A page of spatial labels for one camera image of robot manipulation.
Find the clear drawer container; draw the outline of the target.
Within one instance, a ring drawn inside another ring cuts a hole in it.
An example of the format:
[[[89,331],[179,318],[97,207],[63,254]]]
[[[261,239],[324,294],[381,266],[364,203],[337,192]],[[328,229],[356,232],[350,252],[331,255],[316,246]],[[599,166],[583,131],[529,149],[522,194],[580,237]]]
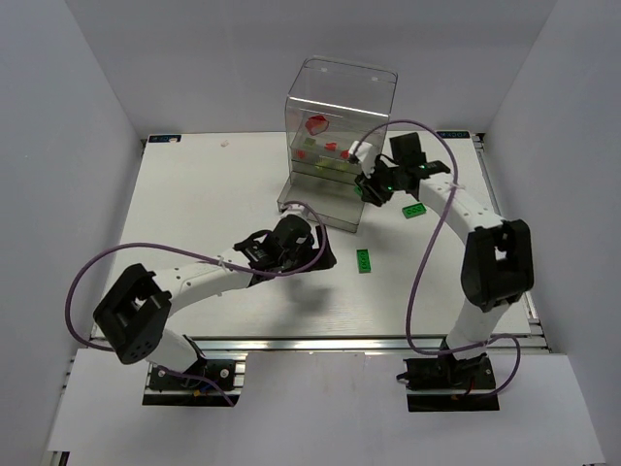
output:
[[[364,204],[354,188],[361,169],[342,159],[341,152],[361,138],[382,152],[386,129],[380,125],[391,117],[397,82],[397,72],[375,65],[318,55],[304,61],[285,102],[289,175],[278,197],[280,206],[302,201],[326,225],[357,231]],[[305,122],[315,115],[325,116],[330,125],[311,136]],[[307,138],[315,139],[315,145],[305,146]],[[337,143],[338,148],[326,150],[327,143]],[[297,150],[307,157],[299,159]],[[347,162],[350,172],[320,176],[315,165],[330,159]]]

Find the light green lego assembly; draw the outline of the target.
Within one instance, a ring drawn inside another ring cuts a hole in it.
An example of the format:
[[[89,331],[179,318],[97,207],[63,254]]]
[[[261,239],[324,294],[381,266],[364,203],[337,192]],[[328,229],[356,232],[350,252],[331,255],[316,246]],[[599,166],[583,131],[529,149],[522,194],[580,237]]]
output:
[[[324,160],[321,165],[329,174],[348,174],[351,166],[347,162],[338,160]]]

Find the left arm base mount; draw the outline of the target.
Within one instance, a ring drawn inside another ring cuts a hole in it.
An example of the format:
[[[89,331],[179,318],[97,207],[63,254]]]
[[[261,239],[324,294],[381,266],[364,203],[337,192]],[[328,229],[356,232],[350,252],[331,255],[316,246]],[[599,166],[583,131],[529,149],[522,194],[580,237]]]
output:
[[[176,361],[156,352],[147,362],[144,406],[233,408],[240,399],[244,364],[239,356],[193,351]]]

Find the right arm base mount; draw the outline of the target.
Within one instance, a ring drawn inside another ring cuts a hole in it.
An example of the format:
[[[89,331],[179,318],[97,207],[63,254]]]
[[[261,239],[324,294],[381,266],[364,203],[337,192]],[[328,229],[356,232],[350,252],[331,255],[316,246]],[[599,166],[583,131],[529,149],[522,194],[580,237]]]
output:
[[[407,391],[410,413],[497,412],[496,379],[486,353],[472,360],[452,356],[405,359],[396,376]]]

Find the large red lego piece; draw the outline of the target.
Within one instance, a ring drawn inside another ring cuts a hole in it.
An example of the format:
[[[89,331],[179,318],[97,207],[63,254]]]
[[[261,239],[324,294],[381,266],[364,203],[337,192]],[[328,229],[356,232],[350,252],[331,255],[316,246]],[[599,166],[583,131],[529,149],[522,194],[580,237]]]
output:
[[[323,115],[310,116],[305,122],[305,128],[311,136],[317,136],[325,132],[329,125],[330,121]]]

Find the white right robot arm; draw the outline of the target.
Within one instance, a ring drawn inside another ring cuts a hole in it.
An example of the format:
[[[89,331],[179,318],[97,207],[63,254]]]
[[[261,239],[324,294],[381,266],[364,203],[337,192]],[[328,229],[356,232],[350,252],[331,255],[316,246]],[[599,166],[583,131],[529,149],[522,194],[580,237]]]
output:
[[[352,143],[348,160],[361,169],[355,185],[361,200],[377,207],[398,191],[411,195],[461,240],[465,300],[441,354],[475,360],[484,354],[507,309],[534,285],[530,228],[476,201],[457,183],[455,164],[427,159],[417,133],[395,137],[390,146],[392,154],[385,157],[366,142]]]

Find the green lego plate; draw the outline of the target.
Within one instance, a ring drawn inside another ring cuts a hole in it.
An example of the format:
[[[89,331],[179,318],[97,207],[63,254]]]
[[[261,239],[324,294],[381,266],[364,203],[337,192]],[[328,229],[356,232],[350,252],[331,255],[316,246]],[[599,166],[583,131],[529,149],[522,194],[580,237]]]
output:
[[[359,274],[368,274],[372,272],[372,264],[368,250],[357,250],[356,262]]]
[[[422,203],[416,203],[402,208],[402,214],[407,219],[423,216],[426,213],[427,209]]]

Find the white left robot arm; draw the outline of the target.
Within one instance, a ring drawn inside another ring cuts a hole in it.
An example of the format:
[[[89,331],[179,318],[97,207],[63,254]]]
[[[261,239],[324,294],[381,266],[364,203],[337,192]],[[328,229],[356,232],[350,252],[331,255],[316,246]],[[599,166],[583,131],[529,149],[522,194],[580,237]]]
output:
[[[121,363],[147,360],[169,372],[205,377],[208,359],[187,336],[167,328],[184,308],[228,291],[269,281],[274,274],[333,268],[327,234],[296,215],[257,231],[217,257],[161,271],[127,267],[98,304],[95,323]]]

